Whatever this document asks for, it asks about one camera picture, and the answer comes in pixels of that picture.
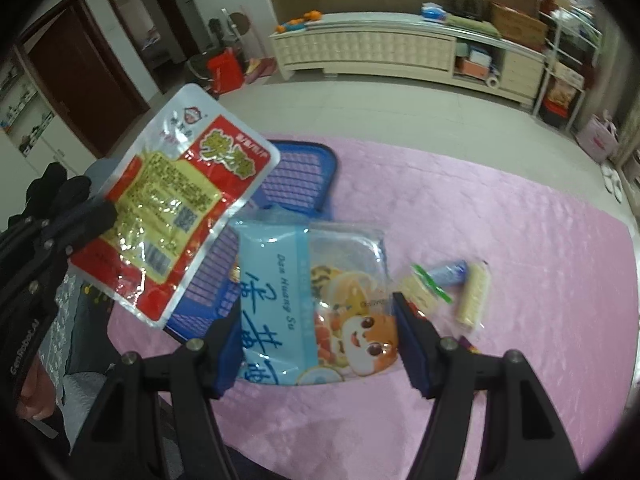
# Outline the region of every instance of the barcode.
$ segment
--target barcode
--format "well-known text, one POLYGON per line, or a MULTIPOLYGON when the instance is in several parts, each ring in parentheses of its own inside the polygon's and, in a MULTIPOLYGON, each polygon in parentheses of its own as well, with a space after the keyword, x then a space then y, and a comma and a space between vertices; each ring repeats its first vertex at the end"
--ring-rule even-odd
POLYGON ((171 259, 163 254, 155 245, 148 242, 145 243, 145 249, 145 259, 149 267, 161 276, 164 276, 169 270, 171 259))
POLYGON ((188 233, 197 219, 196 213, 183 204, 180 211, 178 211, 178 216, 175 217, 174 225, 188 233))

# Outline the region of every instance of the blue snack bag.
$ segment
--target blue snack bag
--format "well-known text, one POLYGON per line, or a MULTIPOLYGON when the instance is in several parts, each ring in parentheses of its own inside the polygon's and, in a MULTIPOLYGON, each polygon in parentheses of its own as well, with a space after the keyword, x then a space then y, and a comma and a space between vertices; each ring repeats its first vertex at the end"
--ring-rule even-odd
POLYGON ((339 382, 395 362, 382 234, 279 208, 232 222, 239 236, 239 377, 262 384, 339 382))

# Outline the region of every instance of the pink tablecloth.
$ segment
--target pink tablecloth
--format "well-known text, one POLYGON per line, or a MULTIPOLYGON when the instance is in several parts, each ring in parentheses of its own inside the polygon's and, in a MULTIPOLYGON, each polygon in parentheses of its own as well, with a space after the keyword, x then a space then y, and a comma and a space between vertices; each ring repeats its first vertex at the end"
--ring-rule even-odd
MULTIPOLYGON (((587 465, 618 423, 634 368, 638 282, 627 227, 492 168, 371 142, 312 140, 340 160, 336 219, 384 228, 392 274, 409 262, 489 262, 490 307, 472 342, 488 354, 525 353, 587 465)), ((176 346, 122 308, 109 336, 119 351, 143 356, 176 346)), ((477 396, 461 479, 475 473, 483 402, 477 396)), ((402 368, 327 386, 238 381, 214 403, 228 444, 287 477, 314 480, 404 478, 431 407, 402 368)))

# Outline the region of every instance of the red snack package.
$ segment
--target red snack package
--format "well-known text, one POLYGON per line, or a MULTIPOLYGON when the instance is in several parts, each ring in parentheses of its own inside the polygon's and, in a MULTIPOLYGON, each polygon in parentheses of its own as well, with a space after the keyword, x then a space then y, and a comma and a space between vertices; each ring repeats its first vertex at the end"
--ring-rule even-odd
POLYGON ((100 189, 116 206, 116 224, 71 263, 161 328, 228 219, 279 161, 270 142, 187 85, 100 189))

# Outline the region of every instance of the logo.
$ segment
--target logo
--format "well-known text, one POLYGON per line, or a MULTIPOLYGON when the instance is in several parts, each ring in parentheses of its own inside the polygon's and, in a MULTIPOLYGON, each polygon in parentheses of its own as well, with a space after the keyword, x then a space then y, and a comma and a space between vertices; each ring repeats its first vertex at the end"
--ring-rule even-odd
POLYGON ((31 340, 33 339, 33 336, 35 335, 36 330, 38 329, 39 326, 40 326, 40 322, 37 319, 34 319, 33 324, 31 325, 31 329, 27 331, 26 336, 22 340, 22 344, 20 345, 20 348, 18 348, 18 351, 15 355, 14 365, 11 368, 9 368, 9 371, 11 372, 12 376, 18 373, 18 368, 20 367, 20 363, 22 362, 22 357, 24 356, 24 353, 27 351, 27 348, 29 347, 29 343, 31 343, 31 340))
POLYGON ((202 113, 195 106, 184 109, 184 122, 187 124, 197 123, 202 118, 202 113))

